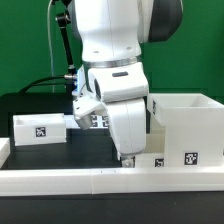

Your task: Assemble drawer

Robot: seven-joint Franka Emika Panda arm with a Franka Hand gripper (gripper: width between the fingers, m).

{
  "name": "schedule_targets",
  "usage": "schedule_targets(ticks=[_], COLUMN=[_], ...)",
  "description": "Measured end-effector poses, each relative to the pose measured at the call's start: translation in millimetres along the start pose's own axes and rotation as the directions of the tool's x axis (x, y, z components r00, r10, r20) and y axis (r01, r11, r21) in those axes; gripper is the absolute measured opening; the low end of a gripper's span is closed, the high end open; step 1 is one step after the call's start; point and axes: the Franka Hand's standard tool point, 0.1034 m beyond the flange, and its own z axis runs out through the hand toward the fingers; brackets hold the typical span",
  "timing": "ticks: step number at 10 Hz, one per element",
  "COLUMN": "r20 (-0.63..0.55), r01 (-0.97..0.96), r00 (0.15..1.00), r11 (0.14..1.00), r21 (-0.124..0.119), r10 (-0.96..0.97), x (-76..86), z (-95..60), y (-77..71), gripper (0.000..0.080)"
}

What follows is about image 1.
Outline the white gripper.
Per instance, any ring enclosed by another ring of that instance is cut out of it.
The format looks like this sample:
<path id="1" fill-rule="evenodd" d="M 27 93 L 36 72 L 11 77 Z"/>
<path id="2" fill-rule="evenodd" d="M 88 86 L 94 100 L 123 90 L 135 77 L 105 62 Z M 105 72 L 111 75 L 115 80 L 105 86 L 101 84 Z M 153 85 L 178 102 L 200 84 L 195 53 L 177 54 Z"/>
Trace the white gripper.
<path id="1" fill-rule="evenodd" d="M 135 166 L 134 155 L 146 147 L 146 109 L 143 98 L 108 103 L 109 131 L 124 168 Z"/>

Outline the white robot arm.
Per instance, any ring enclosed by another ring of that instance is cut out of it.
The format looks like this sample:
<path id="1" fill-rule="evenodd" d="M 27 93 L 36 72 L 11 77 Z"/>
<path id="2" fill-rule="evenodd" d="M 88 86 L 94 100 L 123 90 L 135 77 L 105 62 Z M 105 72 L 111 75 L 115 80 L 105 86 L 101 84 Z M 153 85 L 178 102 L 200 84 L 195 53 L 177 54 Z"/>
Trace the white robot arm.
<path id="1" fill-rule="evenodd" d="M 69 13 L 83 44 L 74 118 L 88 129 L 92 114 L 105 116 L 118 159 L 133 167 L 146 148 L 149 84 L 140 45 L 175 33 L 182 0 L 73 0 Z"/>

